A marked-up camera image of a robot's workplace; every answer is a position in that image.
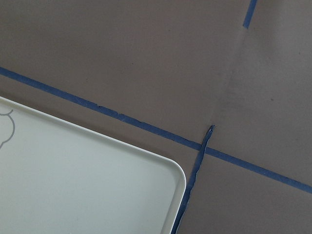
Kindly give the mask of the white bear tray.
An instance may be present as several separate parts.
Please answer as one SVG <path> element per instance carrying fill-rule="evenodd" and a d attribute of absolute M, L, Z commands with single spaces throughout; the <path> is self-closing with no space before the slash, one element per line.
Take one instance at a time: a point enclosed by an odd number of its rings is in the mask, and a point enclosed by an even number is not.
<path fill-rule="evenodd" d="M 169 234 L 185 187 L 169 158 L 0 100 L 3 234 Z"/>

